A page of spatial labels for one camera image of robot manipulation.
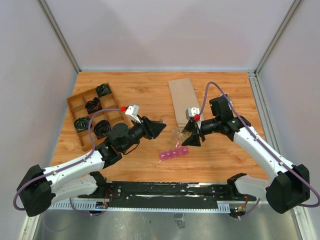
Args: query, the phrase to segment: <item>pink plastic strip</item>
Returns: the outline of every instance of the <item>pink plastic strip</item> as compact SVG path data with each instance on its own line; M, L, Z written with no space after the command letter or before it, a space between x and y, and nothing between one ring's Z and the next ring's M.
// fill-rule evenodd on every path
M168 159L177 158L189 154L187 146L178 147L169 151L162 151L159 153L160 162Z

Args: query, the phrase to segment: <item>red connector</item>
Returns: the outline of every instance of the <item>red connector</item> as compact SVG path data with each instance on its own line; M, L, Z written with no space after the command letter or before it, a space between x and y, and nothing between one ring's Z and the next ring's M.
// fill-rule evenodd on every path
M120 111L121 111L121 112L125 112L126 110L127 110L127 107L126 107L126 106L121 106L121 107L120 107Z
M196 115L193 117L193 120L195 120L196 122L198 122L198 121L200 120L199 114L196 114Z

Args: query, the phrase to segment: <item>red cap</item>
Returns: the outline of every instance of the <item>red cap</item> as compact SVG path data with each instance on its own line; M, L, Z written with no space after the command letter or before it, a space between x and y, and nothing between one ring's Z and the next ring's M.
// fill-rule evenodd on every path
M195 120L196 122L198 122L198 121L200 120L199 114L196 114L196 115L193 117L193 120Z

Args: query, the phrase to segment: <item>gray wall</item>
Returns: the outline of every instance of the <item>gray wall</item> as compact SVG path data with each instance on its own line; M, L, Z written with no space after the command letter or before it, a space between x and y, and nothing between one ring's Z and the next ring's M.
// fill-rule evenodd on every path
M293 0L47 0L82 70L254 69Z
M16 188L49 165L76 73L37 1L0 2L0 238L15 240L26 216L13 208Z
M260 74L283 155L320 191L320 1L306 0ZM315 203L312 194L310 203ZM320 208L310 208L320 237Z

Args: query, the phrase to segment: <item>wood grain surface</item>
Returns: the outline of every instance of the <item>wood grain surface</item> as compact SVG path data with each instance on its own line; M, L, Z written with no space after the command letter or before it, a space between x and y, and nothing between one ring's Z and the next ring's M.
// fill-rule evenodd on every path
M159 153L175 147L172 131L178 125L168 87L169 80L190 78L200 106L205 88L214 81L230 96L238 113L263 135L255 100L245 72L81 72L73 94L109 83L120 106L140 105L139 114L167 125L155 140L142 139L139 147L100 172L112 181L226 182L238 173L268 179L262 168L241 147L219 133L206 135L201 147L189 147L189 155L159 162ZM210 86L208 100L220 96ZM209 105L204 119L212 118ZM53 157L58 165L83 155L69 112Z

